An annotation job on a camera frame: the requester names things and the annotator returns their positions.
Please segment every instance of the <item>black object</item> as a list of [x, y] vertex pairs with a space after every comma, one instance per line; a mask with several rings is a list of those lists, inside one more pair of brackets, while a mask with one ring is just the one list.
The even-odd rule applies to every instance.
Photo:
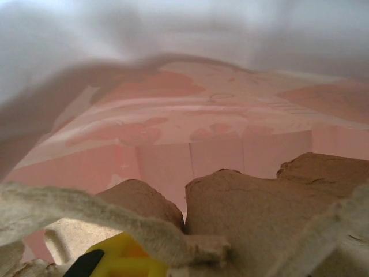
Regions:
[[101, 249], [93, 250], [79, 257], [63, 277], [89, 277], [104, 256]]

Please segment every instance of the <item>yellow toy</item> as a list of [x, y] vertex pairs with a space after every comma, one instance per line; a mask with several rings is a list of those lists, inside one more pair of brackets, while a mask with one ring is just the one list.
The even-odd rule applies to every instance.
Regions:
[[89, 248], [64, 277], [165, 277], [167, 268], [121, 233]]

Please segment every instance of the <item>white fabric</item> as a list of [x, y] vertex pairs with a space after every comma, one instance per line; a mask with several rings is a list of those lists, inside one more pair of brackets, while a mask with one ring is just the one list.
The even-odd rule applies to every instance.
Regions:
[[0, 178], [81, 93], [41, 90], [74, 68], [180, 55], [367, 80], [368, 14], [365, 0], [0, 0]]

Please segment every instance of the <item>pink surface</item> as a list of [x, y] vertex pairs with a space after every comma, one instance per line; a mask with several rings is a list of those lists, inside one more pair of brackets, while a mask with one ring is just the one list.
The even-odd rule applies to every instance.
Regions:
[[[172, 63], [144, 80], [88, 87], [9, 174], [98, 193], [148, 182], [186, 212], [184, 186], [231, 168], [274, 178], [305, 152], [369, 160], [369, 85], [326, 76]], [[50, 259], [42, 232], [28, 256]]]

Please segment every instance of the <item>yellow object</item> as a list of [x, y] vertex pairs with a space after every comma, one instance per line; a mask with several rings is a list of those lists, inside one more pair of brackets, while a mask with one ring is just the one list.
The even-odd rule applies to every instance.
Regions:
[[87, 250], [101, 249], [104, 256], [90, 277], [165, 277], [167, 266], [151, 258], [130, 235], [118, 234]]

